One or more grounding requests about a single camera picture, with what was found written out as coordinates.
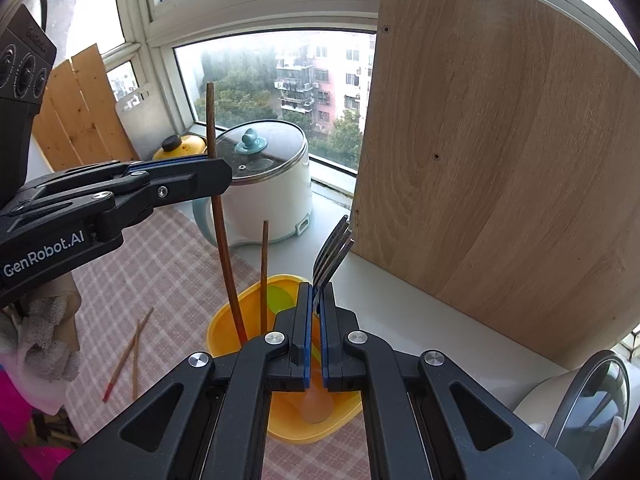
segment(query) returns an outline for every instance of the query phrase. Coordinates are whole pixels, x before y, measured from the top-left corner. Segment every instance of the plaid tablecloth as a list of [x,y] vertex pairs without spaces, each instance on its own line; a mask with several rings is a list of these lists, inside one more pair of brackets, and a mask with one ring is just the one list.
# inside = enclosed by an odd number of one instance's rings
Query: plaid tablecloth
[[[154,307],[140,337],[140,393],[194,351],[206,348],[207,326],[227,302],[217,250],[196,225],[172,207],[124,231],[122,247],[76,269],[82,295],[76,315],[82,352],[66,410],[83,440],[131,403],[129,357],[107,403],[104,389],[136,328]],[[256,269],[232,257],[238,291],[259,279]],[[362,416],[331,436],[291,446],[267,439],[263,479],[370,478]]]

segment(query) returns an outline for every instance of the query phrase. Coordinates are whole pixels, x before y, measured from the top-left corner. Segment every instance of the black cap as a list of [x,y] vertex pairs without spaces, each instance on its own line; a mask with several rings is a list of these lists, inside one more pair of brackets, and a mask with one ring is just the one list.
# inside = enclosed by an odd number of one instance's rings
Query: black cap
[[172,152],[182,144],[180,135],[172,135],[162,141],[162,150],[164,152]]

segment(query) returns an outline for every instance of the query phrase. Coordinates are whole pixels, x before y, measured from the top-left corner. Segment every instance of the yellow kettle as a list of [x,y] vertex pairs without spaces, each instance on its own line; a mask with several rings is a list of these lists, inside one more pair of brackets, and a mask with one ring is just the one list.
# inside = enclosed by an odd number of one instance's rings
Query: yellow kettle
[[162,141],[162,148],[154,153],[154,160],[174,158],[175,156],[199,155],[204,153],[207,143],[197,135],[172,135]]

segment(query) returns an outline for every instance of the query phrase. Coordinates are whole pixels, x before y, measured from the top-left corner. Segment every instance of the white countertop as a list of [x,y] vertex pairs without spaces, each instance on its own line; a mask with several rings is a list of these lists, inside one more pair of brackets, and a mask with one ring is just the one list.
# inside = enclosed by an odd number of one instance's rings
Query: white countertop
[[[175,207],[193,220],[191,203]],[[308,229],[300,237],[269,246],[269,274],[310,279],[324,240],[348,213],[314,193]],[[231,251],[259,269],[260,245]],[[537,384],[566,371],[356,254],[348,254],[332,282],[336,304],[353,310],[361,329],[402,352],[420,355],[428,349],[441,350],[511,409]]]

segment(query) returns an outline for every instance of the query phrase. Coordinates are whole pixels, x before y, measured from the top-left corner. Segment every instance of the wooden panel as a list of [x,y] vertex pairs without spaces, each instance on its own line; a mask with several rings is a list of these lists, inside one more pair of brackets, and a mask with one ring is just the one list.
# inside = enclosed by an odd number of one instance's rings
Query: wooden panel
[[42,96],[40,113],[33,118],[31,133],[53,171],[81,166],[80,158],[54,110],[48,90]]
[[117,160],[139,160],[129,137],[124,131],[115,106],[102,57],[97,45],[92,45],[71,58],[76,79],[102,142],[111,158]]
[[566,367],[628,333],[637,75],[537,0],[381,0],[374,66],[354,251]]
[[51,71],[47,90],[82,164],[111,160],[82,98],[68,59]]

